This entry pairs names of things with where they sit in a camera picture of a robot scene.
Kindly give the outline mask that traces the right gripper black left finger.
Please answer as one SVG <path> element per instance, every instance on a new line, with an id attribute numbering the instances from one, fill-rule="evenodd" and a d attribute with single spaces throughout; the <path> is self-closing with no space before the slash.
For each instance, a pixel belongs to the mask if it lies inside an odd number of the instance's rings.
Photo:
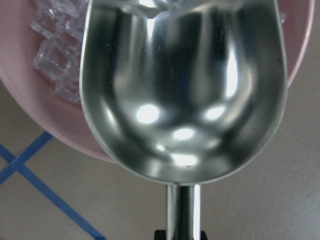
<path id="1" fill-rule="evenodd" d="M 167 240 L 167 231 L 163 229 L 157 229 L 154 231 L 154 240 Z"/>

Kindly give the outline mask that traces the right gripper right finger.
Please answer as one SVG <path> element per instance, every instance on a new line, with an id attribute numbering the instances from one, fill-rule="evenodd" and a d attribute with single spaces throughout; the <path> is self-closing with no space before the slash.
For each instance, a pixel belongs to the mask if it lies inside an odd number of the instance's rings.
<path id="1" fill-rule="evenodd" d="M 200 240 L 208 240 L 207 234 L 203 230 L 200 232 Z"/>

